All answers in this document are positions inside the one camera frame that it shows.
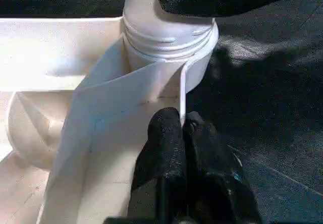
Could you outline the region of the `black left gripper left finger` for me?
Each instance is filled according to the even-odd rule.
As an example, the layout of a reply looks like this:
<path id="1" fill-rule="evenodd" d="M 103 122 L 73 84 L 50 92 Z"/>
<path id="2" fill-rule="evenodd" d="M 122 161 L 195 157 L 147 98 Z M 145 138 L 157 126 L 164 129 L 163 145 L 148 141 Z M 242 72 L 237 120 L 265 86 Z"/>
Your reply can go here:
<path id="1" fill-rule="evenodd" d="M 128 217 L 173 223 L 187 212 L 186 155 L 179 113 L 158 110 L 133 173 Z"/>

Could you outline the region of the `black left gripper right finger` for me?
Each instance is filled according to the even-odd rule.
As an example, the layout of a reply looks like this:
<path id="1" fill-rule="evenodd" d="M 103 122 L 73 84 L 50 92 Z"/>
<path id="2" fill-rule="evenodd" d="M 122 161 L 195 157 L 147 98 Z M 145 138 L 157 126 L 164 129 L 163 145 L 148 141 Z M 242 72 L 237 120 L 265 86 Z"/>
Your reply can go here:
<path id="1" fill-rule="evenodd" d="M 189 215 L 197 223 L 262 223 L 240 159 L 198 112 L 186 115 Z"/>

